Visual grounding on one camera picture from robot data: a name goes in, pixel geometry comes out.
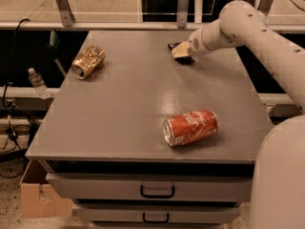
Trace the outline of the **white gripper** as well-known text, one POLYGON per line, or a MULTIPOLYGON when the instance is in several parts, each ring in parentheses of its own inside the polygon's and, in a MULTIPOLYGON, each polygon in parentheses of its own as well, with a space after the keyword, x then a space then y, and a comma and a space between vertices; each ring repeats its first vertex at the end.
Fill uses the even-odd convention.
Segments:
POLYGON ((182 58, 190 56, 191 50, 195 55, 205 55, 212 52, 204 43, 203 29, 192 32, 189 36, 189 42, 173 43, 171 52, 174 58, 182 58))

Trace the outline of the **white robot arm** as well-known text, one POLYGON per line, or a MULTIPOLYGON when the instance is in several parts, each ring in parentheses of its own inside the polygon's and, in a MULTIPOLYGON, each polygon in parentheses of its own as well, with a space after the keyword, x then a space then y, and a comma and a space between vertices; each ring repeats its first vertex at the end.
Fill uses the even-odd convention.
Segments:
MULTIPOLYGON (((271 101, 287 95, 305 111, 305 52, 269 27, 268 17, 243 0, 223 7, 218 18, 177 43, 173 57, 245 47, 264 73, 254 88, 271 101)), ((275 125, 261 142, 254 164, 249 229, 305 229, 305 114, 275 125)))

